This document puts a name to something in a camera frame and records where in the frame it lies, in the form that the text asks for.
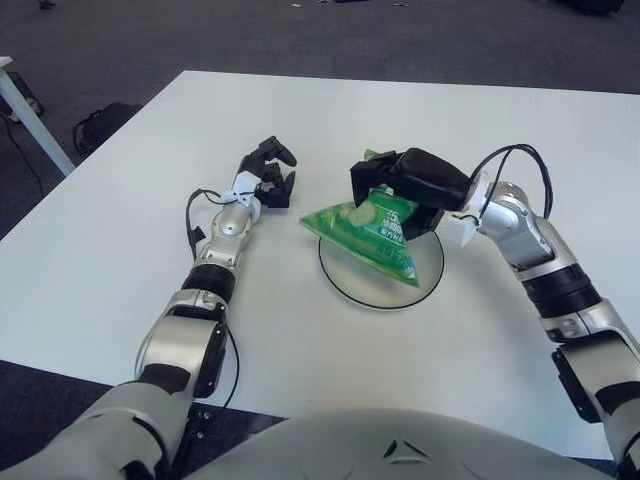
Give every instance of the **black cable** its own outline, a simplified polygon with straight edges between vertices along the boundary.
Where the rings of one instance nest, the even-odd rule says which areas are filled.
[[[242,192],[239,195],[248,195],[250,193],[254,194],[255,190],[253,192]],[[185,222],[187,227],[187,239],[189,241],[189,248],[191,249],[191,254],[193,255],[194,260],[196,259],[196,243],[198,239],[195,236],[196,230],[194,230],[191,227],[190,210],[191,210],[191,204],[200,195],[204,195],[204,197],[208,201],[210,201],[215,205],[224,206],[224,205],[231,205],[232,203],[238,202],[237,199],[231,200],[229,202],[219,202],[209,196],[209,195],[214,195],[215,197],[220,198],[220,194],[218,192],[215,192],[213,190],[206,190],[202,188],[197,189],[191,195],[189,195],[189,199],[187,200],[187,207],[185,210]],[[213,417],[209,419],[204,419],[202,415],[200,415],[198,412],[194,413],[193,412],[194,408],[192,408],[192,411],[189,414],[189,420],[185,427],[185,433],[183,435],[182,442],[178,447],[178,451],[176,452],[173,463],[171,465],[171,476],[170,476],[171,480],[178,480],[182,478],[184,466],[187,460],[187,456],[188,456],[193,438],[197,435],[198,432],[204,433],[206,426],[210,423],[215,422],[227,410],[227,407],[231,403],[231,400],[233,399],[233,396],[236,393],[236,389],[238,388],[238,381],[240,380],[240,353],[238,352],[238,345],[236,343],[236,339],[231,333],[231,329],[229,328],[228,325],[225,325],[225,326],[227,328],[227,333],[229,334],[229,339],[231,340],[233,353],[236,359],[236,373],[235,373],[235,378],[233,380],[233,387],[231,388],[231,391],[229,392],[227,399],[220,407],[220,410],[216,412],[216,414]]]
[[[187,461],[193,439],[197,438],[196,435],[198,432],[204,433],[204,430],[206,430],[208,424],[211,424],[218,418],[220,418],[220,416],[227,410],[227,407],[229,406],[229,403],[231,403],[233,395],[236,393],[236,388],[238,387],[238,381],[240,379],[240,354],[238,353],[238,345],[236,344],[236,339],[231,333],[231,329],[229,329],[228,325],[226,327],[227,333],[229,334],[229,339],[231,340],[231,345],[233,346],[233,353],[236,357],[236,375],[233,381],[233,387],[231,388],[231,392],[229,392],[229,395],[227,396],[227,400],[213,417],[205,420],[201,412],[193,411],[195,409],[192,408],[192,412],[189,413],[189,421],[187,423],[187,426],[185,427],[185,434],[182,437],[182,442],[180,443],[178,451],[176,452],[176,456],[174,457],[171,464],[171,480],[179,480],[183,478],[185,463]]]
[[[38,183],[38,190],[40,191],[40,199],[42,200],[44,198],[44,188],[42,187],[42,180],[40,179],[40,176],[33,168],[33,165],[31,165],[31,163],[29,162],[29,159],[27,159],[27,156],[24,154],[24,151],[20,147],[20,144],[16,141],[15,138],[13,138],[13,133],[11,133],[11,124],[9,123],[9,119],[4,114],[4,112],[0,112],[0,117],[2,117],[2,119],[4,120],[5,127],[7,128],[7,135],[9,136],[9,140],[11,140],[11,143],[13,143],[13,145],[16,147],[16,150],[18,150],[18,153],[20,154],[22,161],[27,166],[29,171],[31,171],[31,173],[33,174],[33,177],[36,179],[36,182]]]
[[[502,175],[502,169],[504,168],[505,163],[507,163],[507,160],[509,159],[509,155],[511,155],[511,152],[513,152],[513,150],[507,150],[504,156],[502,157],[502,161],[500,162],[500,166],[498,167],[498,172],[496,173],[496,178],[493,180],[493,185],[491,185],[491,190],[489,190],[489,194],[487,195],[487,199],[485,200],[484,205],[482,205],[482,208],[480,209],[480,213],[478,213],[478,218],[482,218],[482,216],[484,215],[484,212],[487,210],[487,207],[489,206],[489,203],[491,203],[493,194],[495,193],[496,187],[498,186],[498,180],[500,180],[500,175]]]
[[[482,217],[485,210],[489,206],[489,202],[491,201],[491,197],[495,192],[498,180],[500,179],[500,175],[502,174],[502,169],[504,168],[506,160],[507,158],[509,158],[509,155],[514,150],[519,150],[521,152],[528,154],[538,164],[538,168],[540,169],[540,174],[542,175],[542,182],[544,184],[544,190],[545,190],[544,218],[549,218],[549,215],[551,215],[551,209],[553,208],[553,187],[551,185],[551,177],[549,176],[549,170],[547,169],[547,166],[545,165],[538,151],[535,148],[533,148],[531,145],[527,145],[523,143],[508,145],[506,147],[502,147],[496,150],[491,155],[486,157],[482,162],[480,162],[478,166],[475,168],[475,170],[473,171],[473,173],[471,174],[469,183],[473,183],[473,181],[480,174],[480,171],[484,168],[485,165],[487,165],[491,160],[493,160],[495,157],[497,157],[501,153],[505,153],[504,157],[502,158],[500,167],[498,168],[498,173],[491,187],[491,191],[487,196],[487,200],[485,201],[485,204],[482,206],[482,210],[479,216]]]
[[[189,199],[187,200],[187,208],[184,213],[184,221],[187,228],[187,241],[189,242],[189,249],[191,250],[191,256],[193,259],[196,259],[196,244],[198,243],[198,238],[196,237],[196,231],[191,227],[191,204],[193,201],[198,198],[200,195],[204,195],[204,197],[209,200],[211,203],[215,205],[231,205],[232,203],[236,203],[238,200],[231,200],[230,202],[218,202],[217,200],[212,199],[209,195],[215,195],[220,198],[220,194],[213,190],[206,190],[202,188],[198,188],[191,195],[189,195]]]

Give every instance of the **dark floor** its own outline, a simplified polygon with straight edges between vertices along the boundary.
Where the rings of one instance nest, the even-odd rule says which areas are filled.
[[[145,103],[184,69],[640,93],[638,0],[611,17],[537,0],[293,1],[59,0],[40,11],[0,0],[0,55],[14,58],[76,163],[75,122],[112,101]],[[61,175],[22,127],[14,132],[50,191]],[[0,238],[37,202],[0,130]],[[0,469],[105,388],[0,362]],[[190,468],[242,441],[255,421],[226,413]]]

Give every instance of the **white tabletop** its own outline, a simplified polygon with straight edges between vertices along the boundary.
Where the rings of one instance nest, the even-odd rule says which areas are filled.
[[[141,340],[191,266],[188,195],[226,189],[272,134],[299,159],[298,177],[291,209],[256,226],[232,301],[242,374],[231,407],[286,417],[427,410],[562,454],[608,456],[487,239],[445,245],[443,279],[423,303],[375,312],[329,286],[298,219],[349,198],[347,169],[367,147],[422,147],[470,173],[498,147],[531,143],[551,172],[552,221],[640,335],[640,98],[629,95],[185,72],[0,242],[0,357],[130,380]],[[540,210],[531,160],[514,156],[504,178]],[[194,219],[206,222],[212,210],[199,205]],[[226,397],[234,368],[229,356],[211,403]]]

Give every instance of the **black bag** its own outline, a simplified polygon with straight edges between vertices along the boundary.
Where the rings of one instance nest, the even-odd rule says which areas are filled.
[[[79,121],[73,127],[73,144],[78,153],[84,156],[93,153],[141,108],[142,105],[116,102]]]
[[[44,113],[44,107],[40,103],[40,100],[38,100],[33,94],[31,89],[27,85],[27,82],[25,82],[17,72],[7,72],[7,75],[9,75],[9,78],[16,86],[20,94],[27,101],[31,109],[35,112],[35,114],[38,116],[42,115]],[[18,118],[18,116],[13,113],[13,109],[7,102],[4,101],[2,97],[0,97],[0,112],[4,113],[4,115],[13,123],[20,123],[20,119]]]

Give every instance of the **plastic bag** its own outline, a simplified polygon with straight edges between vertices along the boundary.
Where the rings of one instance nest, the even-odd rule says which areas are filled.
[[[301,223],[369,265],[417,287],[415,265],[401,226],[417,206],[376,188],[357,208],[353,202],[334,205],[307,215]]]

